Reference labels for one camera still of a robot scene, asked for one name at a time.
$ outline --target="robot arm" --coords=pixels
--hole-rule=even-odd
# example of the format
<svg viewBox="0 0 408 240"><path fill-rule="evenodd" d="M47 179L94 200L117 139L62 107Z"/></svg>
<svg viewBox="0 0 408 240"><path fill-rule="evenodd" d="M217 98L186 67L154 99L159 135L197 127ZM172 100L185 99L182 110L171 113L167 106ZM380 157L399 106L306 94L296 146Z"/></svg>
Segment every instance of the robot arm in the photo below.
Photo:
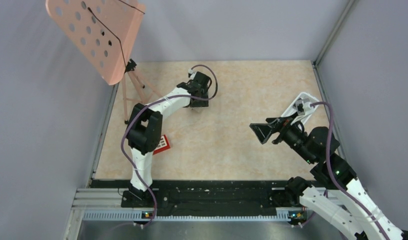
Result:
<svg viewBox="0 0 408 240"><path fill-rule="evenodd" d="M357 199L371 212L371 215L368 216L360 205L334 185L329 176L326 163L328 128L316 127L308 135L304 131L303 124L300 123L299 120L296 120L296 118L299 116L308 116L308 114L312 114L314 110L311 109L312 107L310 107L310 104L306 100L297 101L295 105L297 113L294 115L289 117L267 118L267 123L250 124L251 129L262 144L266 143L272 134L279 133L279 136L272 141L273 144L276 145L284 141L308 164L316 164L310 171L314 178L326 189L330 190L329 192L334 194L350 213L342 209L340 210L339 208L334 208L332 206L333 203L329 203L330 201L328 199L324 199L324 197L320 195L318 196L315 191L312 191L312 186L300 177L291 178L285 188L291 202L312 209L340 230L350 240L385 240L376 222L385 230L389 239L408 240L408 231L399 229L393 225L386 216L382 215L378 206L363 189L351 166L335 153L340 143L332 136L329 153L335 179L339 185L345 189L347 194Z"/></svg>
<svg viewBox="0 0 408 240"><path fill-rule="evenodd" d="M196 100L187 96L207 99L209 89L208 83L211 79L201 72L193 72L190 70L188 73L190 78L189 82L178 84L173 91L160 98L165 99L166 101L155 104L146 109L144 113L139 116L138 121L133 124L126 136L132 152L132 160L135 162L139 175L148 186L153 183L151 177L153 152L160 142L163 121L177 110L184 107L200 108L209 106L208 101ZM138 103L133 107L129 124L144 107L145 106L141 103ZM133 169L130 183L135 189L144 192L147 190L146 186L135 174L135 169Z"/></svg>

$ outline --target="white wall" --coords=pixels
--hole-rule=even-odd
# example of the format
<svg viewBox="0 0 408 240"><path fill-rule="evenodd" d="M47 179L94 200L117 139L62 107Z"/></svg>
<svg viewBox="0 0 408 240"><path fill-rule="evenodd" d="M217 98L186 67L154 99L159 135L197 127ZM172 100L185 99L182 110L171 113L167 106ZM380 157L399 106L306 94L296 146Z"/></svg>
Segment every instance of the white wall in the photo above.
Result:
<svg viewBox="0 0 408 240"><path fill-rule="evenodd" d="M62 239L110 92L44 0L0 1L0 240Z"/></svg>
<svg viewBox="0 0 408 240"><path fill-rule="evenodd" d="M143 0L135 61L315 60L347 0Z"/></svg>
<svg viewBox="0 0 408 240"><path fill-rule="evenodd" d="M408 230L408 0L359 1L320 75L347 160Z"/></svg>

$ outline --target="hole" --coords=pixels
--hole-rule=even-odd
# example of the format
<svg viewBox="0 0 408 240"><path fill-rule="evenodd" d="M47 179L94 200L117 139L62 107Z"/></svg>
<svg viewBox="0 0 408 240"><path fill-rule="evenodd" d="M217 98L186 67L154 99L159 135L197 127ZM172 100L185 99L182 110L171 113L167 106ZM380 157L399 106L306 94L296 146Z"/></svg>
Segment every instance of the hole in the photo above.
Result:
<svg viewBox="0 0 408 240"><path fill-rule="evenodd" d="M68 25L68 28L70 29L70 31L74 32L75 31L75 25L73 23L70 23Z"/></svg>
<svg viewBox="0 0 408 240"><path fill-rule="evenodd" d="M61 8L59 6L55 8L55 12L57 13L58 16L63 15L63 10L61 10Z"/></svg>
<svg viewBox="0 0 408 240"><path fill-rule="evenodd" d="M81 14L77 11L75 13L75 15L76 15L76 19L80 21L81 20Z"/></svg>

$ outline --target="beige floor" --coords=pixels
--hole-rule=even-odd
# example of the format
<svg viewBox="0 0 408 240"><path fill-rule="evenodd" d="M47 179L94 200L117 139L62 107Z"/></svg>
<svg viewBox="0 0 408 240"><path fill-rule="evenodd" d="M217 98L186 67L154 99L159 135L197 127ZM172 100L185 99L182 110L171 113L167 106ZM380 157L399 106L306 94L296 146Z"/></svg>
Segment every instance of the beige floor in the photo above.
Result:
<svg viewBox="0 0 408 240"><path fill-rule="evenodd" d="M188 69L197 63L142 62L138 69L165 95L178 83L187 82ZM216 73L217 96L201 113L189 108L180 109L163 123L162 133L167 135L171 149L154 155L153 179L287 180L295 176L313 179L309 173L312 166L284 142L261 145L249 128L250 123L263 123L268 117L279 117L300 92L321 99L310 61L199 63L207 64ZM208 71L197 69L210 76ZM127 86L127 95L135 97L130 81ZM123 118L120 87L96 179L130 179L132 176L132 166L120 150L121 137L126 129ZM320 107L305 128L310 132L314 127L327 125L326 112Z"/></svg>

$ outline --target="purple cable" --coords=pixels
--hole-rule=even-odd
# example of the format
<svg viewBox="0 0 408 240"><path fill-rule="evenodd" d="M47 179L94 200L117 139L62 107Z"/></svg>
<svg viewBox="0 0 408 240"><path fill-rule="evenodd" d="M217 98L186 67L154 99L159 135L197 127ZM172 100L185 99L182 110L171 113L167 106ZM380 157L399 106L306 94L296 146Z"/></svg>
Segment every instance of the purple cable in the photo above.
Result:
<svg viewBox="0 0 408 240"><path fill-rule="evenodd" d="M191 98L191 99L200 100L200 101L209 101L209 100L212 100L212 99L216 96L217 91L218 91L218 82L217 82L216 74L213 72L213 70L212 70L211 68L209 68L208 66L206 66L206 65L204 65L204 64L197 64L197 65L191 67L191 69L194 69L194 68L196 68L196 67L204 67L204 68L208 69L208 70L211 72L211 74L213 75L214 81L215 81L215 85L216 85L216 86L215 86L214 93L213 93L213 96L211 96L210 98L201 98L201 97L196 97L196 96L191 96L191 95L179 94L179 95L169 96L169 97L167 97L167 99L174 99L174 98ZM150 193L151 196L152 196L152 200L154 201L154 211L153 211L153 213L152 213L151 218L149 219L149 222L147 222L147 223L143 226L144 228L147 227L147 226L153 221L154 217L157 215L157 199L156 199L156 196L154 195L153 190L152 190L152 189L145 183L145 181L142 179L141 175L139 174L139 172L138 172L138 170L137 170L137 166L136 166L136 164L134 163L134 161L133 161L133 160L129 157L129 155L126 153L125 148L124 148L124 143L125 143L126 136L128 135L128 133L129 133L129 131L131 130L131 128L132 128L132 126L134 125L134 123L138 120L139 116L140 116L143 112L145 112L145 110L147 110L148 108L150 108L150 107L152 107L152 106L154 106L154 105L156 105L156 104L162 103L162 102L164 102L164 101L166 101L166 98L159 99L159 100L157 100L157 101L155 101L155 102L152 102L152 103L146 105L144 108L142 108L142 109L138 112L138 114L133 118L133 120L132 120L132 122L129 124L129 126L127 127L126 131L125 131L124 134L123 134L123 138L121 139L121 144L120 144L121 152L122 152L123 155L127 158L127 160L129 160L129 162L132 164L133 168L135 169L136 176L138 177L139 181L140 181L140 182L146 187L146 189L149 191L149 193Z"/></svg>
<svg viewBox="0 0 408 240"><path fill-rule="evenodd" d="M384 228L381 226L381 224L378 222L375 216L372 215L371 211L365 207L359 200L357 200L353 195L349 194L344 188L340 186L340 184L337 182L334 176L334 172L332 171L332 166L331 166L331 139L332 139L332 130L334 128L334 111L332 110L332 106L330 103L325 102L325 101L318 101L315 103L310 104L311 107L314 107L316 105L325 105L329 109L329 128L327 131L327 142L326 142L326 165L327 165L327 172L329 173L329 177L332 180L333 184L335 187L340 190L342 193L344 193L347 197L349 197L351 200L353 200L359 207L361 207L369 216L372 216L372 220L374 220L375 225L378 227L379 231L382 233L383 237L386 240L391 240L387 233L385 232Z"/></svg>

